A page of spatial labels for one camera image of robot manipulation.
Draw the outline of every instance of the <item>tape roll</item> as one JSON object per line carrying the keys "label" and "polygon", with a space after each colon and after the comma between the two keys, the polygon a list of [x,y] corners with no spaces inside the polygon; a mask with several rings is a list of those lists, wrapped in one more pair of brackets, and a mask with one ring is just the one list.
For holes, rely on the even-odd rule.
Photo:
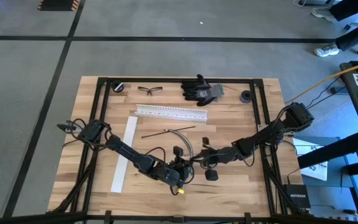
{"label": "tape roll", "polygon": [[124,90],[124,83],[120,80],[114,80],[111,83],[111,88],[115,93],[122,92]]}
{"label": "tape roll", "polygon": [[249,103],[252,100],[252,93],[248,90],[243,91],[240,95],[240,100],[243,103]]}

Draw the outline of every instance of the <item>work glove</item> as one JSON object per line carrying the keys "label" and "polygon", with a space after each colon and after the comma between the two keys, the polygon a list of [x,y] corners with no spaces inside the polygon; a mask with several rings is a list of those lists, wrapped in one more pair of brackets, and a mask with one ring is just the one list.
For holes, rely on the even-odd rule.
{"label": "work glove", "polygon": [[197,75],[196,82],[182,82],[185,100],[195,100],[197,106],[205,106],[214,100],[218,100],[224,94],[220,83],[210,86],[202,75]]}

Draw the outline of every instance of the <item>wooden table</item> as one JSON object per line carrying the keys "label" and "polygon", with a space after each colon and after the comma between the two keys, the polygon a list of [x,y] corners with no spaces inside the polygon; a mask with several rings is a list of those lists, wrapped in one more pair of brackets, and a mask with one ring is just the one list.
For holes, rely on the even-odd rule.
{"label": "wooden table", "polygon": [[[82,77],[71,119],[82,118],[85,121],[89,119],[97,79],[98,77]],[[276,78],[265,78],[264,85],[270,117],[275,118],[284,107],[280,84]],[[137,89],[138,86],[147,88],[162,86],[163,91],[155,91],[153,96],[147,96],[146,92]],[[132,147],[140,153],[145,153],[153,147],[163,147],[167,151],[167,161],[171,161],[174,158],[173,146],[186,149],[180,138],[171,133],[144,139],[141,136],[158,133],[164,129],[187,126],[196,126],[196,128],[181,131],[190,140],[194,154],[202,149],[202,137],[208,137],[214,148],[230,146],[231,142],[239,138],[255,134],[257,127],[252,104],[244,104],[239,100],[240,93],[249,90],[249,85],[224,83],[223,87],[224,96],[218,102],[212,102],[200,108],[195,105],[195,101],[184,100],[179,83],[125,83],[123,92],[110,91],[105,122],[111,124],[114,134],[123,138],[128,116],[134,115],[136,104],[208,110],[207,123],[139,118]],[[257,97],[260,118],[264,123],[258,90]],[[72,140],[73,138],[67,135],[65,141]],[[74,186],[82,148],[81,142],[75,142],[63,148],[48,209],[57,207]],[[160,151],[152,154],[162,158]],[[290,144],[284,142],[279,145],[277,156],[282,180],[285,183],[287,175],[299,168],[295,150]],[[138,173],[131,163],[127,167],[122,193],[111,193],[117,158],[118,154],[108,149],[99,153],[89,214],[104,215],[106,210],[111,210],[114,215],[243,217],[244,212],[249,212],[253,217],[270,216],[259,149],[255,153],[255,164],[251,168],[245,166],[242,161],[219,164],[215,168],[219,174],[219,180],[214,182],[207,181],[204,177],[204,170],[200,166],[195,166],[194,180],[185,185],[185,194],[177,196],[170,193],[167,184]],[[299,171],[291,174],[290,178],[292,184],[302,183]],[[272,186],[274,196],[275,188],[274,185]],[[84,190],[80,195],[80,204],[83,201],[83,194]]]}

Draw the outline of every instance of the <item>concrete floor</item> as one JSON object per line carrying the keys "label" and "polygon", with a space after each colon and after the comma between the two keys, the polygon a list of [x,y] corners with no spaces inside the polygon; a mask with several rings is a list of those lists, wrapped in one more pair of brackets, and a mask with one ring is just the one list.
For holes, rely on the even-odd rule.
{"label": "concrete floor", "polygon": [[[40,12],[38,4],[39,0],[0,0],[0,35],[67,35],[75,12]],[[284,0],[87,0],[75,35],[330,39],[343,35],[346,23],[358,21],[353,16],[328,22],[310,15],[310,9]],[[63,41],[0,40],[0,216],[63,45]],[[352,50],[319,58],[313,54],[319,46],[72,42],[14,215],[43,213],[47,208],[65,137],[56,124],[70,118],[81,76],[275,77],[289,100],[338,72],[340,63],[358,60]],[[328,85],[299,101],[308,104]],[[331,97],[311,109],[319,121],[302,135],[346,137],[358,128],[353,111],[348,96]],[[347,116],[347,122],[334,119],[340,116]]]}

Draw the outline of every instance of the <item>yellow cable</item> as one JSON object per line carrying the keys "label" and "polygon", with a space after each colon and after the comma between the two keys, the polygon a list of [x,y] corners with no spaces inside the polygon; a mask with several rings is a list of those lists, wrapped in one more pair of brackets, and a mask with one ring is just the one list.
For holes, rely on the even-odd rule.
{"label": "yellow cable", "polygon": [[331,76],[325,78],[324,80],[321,80],[319,83],[317,83],[317,84],[315,84],[314,86],[312,86],[312,87],[308,88],[307,90],[303,91],[303,92],[302,92],[301,94],[299,94],[298,96],[296,96],[296,97],[294,97],[294,98],[288,100],[287,102],[285,102],[285,104],[290,103],[291,101],[294,101],[294,100],[298,99],[301,95],[303,95],[303,94],[309,92],[310,90],[316,88],[317,86],[321,85],[322,83],[326,82],[326,81],[329,80],[329,79],[332,79],[332,78],[334,78],[334,77],[338,77],[338,76],[340,76],[340,75],[342,75],[342,74],[344,74],[344,73],[347,73],[347,72],[350,72],[350,71],[353,71],[353,70],[356,70],[356,69],[358,69],[358,66],[351,67],[351,68],[348,68],[348,69],[346,69],[346,70],[337,72],[337,73],[335,73],[334,75],[331,75]]}

